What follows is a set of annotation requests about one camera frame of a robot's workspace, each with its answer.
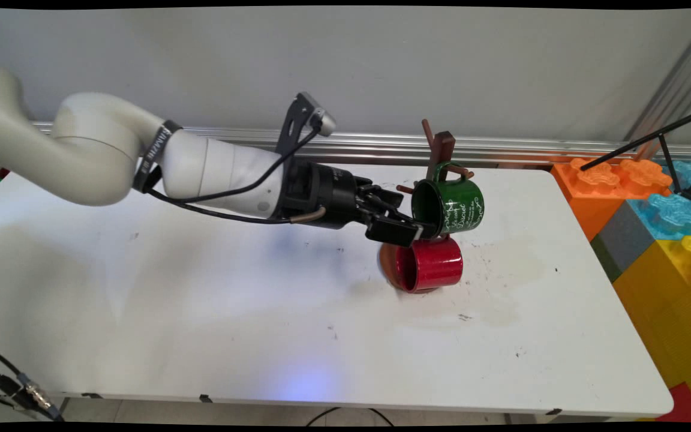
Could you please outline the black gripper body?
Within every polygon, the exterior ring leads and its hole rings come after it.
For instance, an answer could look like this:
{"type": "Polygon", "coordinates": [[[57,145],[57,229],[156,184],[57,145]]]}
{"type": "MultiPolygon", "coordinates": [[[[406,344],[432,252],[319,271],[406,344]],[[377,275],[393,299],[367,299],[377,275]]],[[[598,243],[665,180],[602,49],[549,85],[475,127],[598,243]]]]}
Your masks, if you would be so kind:
{"type": "Polygon", "coordinates": [[[292,159],[284,164],[281,188],[281,218],[292,219],[325,210],[318,219],[302,224],[342,229],[346,224],[365,224],[380,208],[364,200],[361,187],[372,186],[372,180],[351,174],[348,170],[292,159]]]}

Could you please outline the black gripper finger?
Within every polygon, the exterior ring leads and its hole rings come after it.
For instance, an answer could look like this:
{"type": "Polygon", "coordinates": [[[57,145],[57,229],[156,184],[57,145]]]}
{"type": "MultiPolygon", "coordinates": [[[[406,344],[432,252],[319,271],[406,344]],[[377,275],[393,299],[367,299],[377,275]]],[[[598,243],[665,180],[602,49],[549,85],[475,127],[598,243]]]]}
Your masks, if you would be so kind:
{"type": "Polygon", "coordinates": [[[408,248],[425,232],[425,224],[391,211],[367,212],[363,216],[365,237],[372,241],[408,248]]]}
{"type": "Polygon", "coordinates": [[[381,186],[374,187],[374,208],[377,211],[398,211],[405,194],[397,191],[391,191],[382,188],[381,186]]]}

